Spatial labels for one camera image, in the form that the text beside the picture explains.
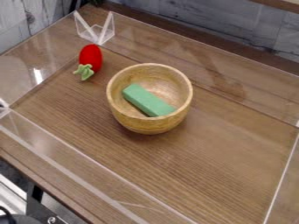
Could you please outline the clear acrylic tray wall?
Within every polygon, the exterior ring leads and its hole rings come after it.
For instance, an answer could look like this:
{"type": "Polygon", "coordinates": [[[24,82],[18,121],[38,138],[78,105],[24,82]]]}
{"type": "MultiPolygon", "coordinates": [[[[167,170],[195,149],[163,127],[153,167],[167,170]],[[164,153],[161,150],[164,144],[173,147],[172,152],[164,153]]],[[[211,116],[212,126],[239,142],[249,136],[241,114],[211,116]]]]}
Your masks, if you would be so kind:
{"type": "Polygon", "coordinates": [[[0,157],[92,224],[196,224],[1,101],[0,157]]]}

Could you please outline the wooden bowl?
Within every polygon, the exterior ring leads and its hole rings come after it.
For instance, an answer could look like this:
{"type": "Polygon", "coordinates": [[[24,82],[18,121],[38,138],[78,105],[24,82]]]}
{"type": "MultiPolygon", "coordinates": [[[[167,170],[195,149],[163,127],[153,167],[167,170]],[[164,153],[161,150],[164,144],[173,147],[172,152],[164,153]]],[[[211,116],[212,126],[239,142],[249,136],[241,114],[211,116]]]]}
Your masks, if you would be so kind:
{"type": "Polygon", "coordinates": [[[113,117],[131,131],[155,135],[173,129],[192,102],[192,84],[176,68],[143,63],[120,70],[107,84],[113,117]]]}

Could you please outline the green rectangular block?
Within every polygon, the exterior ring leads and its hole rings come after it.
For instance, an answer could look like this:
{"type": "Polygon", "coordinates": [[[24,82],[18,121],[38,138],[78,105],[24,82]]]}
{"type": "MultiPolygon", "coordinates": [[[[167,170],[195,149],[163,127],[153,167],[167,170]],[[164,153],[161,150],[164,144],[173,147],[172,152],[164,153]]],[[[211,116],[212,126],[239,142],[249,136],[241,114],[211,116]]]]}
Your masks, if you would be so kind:
{"type": "Polygon", "coordinates": [[[171,104],[137,84],[127,86],[121,95],[151,117],[167,116],[176,110],[171,104]]]}

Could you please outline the clear acrylic corner bracket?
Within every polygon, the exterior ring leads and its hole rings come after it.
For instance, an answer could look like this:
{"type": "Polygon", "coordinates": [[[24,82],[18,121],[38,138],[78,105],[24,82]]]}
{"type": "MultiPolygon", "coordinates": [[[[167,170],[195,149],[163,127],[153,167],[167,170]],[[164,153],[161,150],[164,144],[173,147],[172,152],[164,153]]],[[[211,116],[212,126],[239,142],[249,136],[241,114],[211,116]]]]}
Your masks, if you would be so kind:
{"type": "Polygon", "coordinates": [[[103,26],[93,24],[88,25],[86,21],[78,14],[73,11],[74,25],[78,36],[92,42],[93,44],[103,46],[115,36],[115,20],[113,13],[107,14],[105,23],[103,26]]]}

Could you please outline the red plush fruit green stem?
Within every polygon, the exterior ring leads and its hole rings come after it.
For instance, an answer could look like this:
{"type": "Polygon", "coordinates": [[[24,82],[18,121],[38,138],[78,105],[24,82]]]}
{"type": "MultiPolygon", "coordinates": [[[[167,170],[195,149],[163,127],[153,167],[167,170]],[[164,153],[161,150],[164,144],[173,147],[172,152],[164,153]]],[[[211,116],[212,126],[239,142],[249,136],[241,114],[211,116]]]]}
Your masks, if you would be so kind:
{"type": "Polygon", "coordinates": [[[85,81],[103,66],[103,54],[95,44],[85,45],[78,52],[78,67],[73,72],[85,81]]]}

